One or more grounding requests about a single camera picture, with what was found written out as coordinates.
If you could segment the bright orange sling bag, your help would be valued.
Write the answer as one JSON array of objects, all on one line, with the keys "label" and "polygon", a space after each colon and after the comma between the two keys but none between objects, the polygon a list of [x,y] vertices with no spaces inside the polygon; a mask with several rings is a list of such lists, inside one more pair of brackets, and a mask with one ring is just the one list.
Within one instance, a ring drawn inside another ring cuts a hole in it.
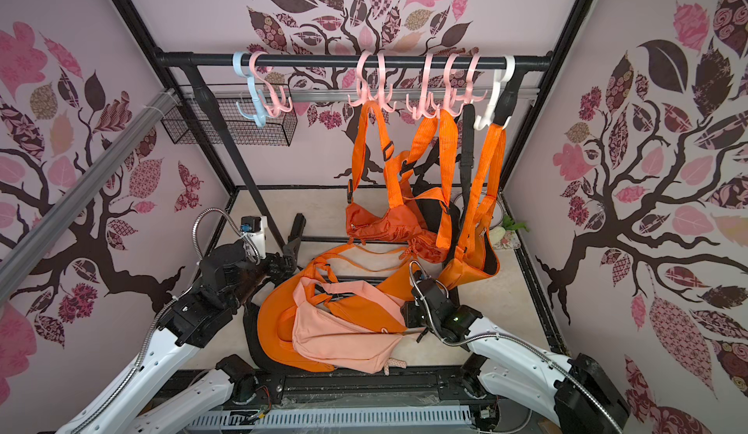
[{"label": "bright orange sling bag", "polygon": [[481,151],[455,253],[438,281],[452,290],[497,275],[501,264],[490,240],[506,149],[504,128],[492,124]]}]

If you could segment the peach pink bag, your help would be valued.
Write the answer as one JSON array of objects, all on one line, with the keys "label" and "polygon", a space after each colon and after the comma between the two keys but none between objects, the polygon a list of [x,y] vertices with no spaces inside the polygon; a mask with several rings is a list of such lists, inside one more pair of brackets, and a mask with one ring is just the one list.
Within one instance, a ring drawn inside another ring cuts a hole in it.
[{"label": "peach pink bag", "polygon": [[351,293],[364,298],[389,315],[394,315],[395,301],[363,281],[325,283],[303,277],[293,291],[296,304],[291,344],[301,356],[337,368],[352,369],[367,374],[388,371],[391,365],[405,364],[392,358],[398,344],[406,337],[386,329],[371,331],[318,308],[325,293]]}]

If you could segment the dark orange waist bag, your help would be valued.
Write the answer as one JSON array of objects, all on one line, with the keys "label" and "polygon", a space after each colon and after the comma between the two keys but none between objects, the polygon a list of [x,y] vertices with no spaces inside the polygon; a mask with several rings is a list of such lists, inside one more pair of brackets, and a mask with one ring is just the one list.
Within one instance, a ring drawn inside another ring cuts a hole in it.
[{"label": "dark orange waist bag", "polygon": [[[383,187],[375,192],[362,188],[372,155],[380,156]],[[400,185],[397,151],[384,112],[367,102],[358,117],[358,134],[351,156],[351,179],[345,208],[348,237],[361,242],[407,243],[424,233],[415,213],[407,205]]]}]

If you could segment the dark orange strapped bag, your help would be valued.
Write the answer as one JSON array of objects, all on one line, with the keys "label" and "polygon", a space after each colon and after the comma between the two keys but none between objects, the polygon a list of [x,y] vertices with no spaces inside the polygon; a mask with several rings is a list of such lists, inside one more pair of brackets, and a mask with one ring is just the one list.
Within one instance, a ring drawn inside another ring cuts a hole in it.
[{"label": "dark orange strapped bag", "polygon": [[[410,185],[410,178],[415,174],[421,157],[432,146],[438,150],[440,184],[428,185],[426,190],[416,194]],[[444,262],[452,245],[456,220],[450,208],[457,151],[457,124],[450,112],[441,110],[436,116],[422,120],[411,148],[397,156],[403,199],[406,207],[416,216],[420,228],[408,239],[408,243],[415,255],[432,264]]]}]

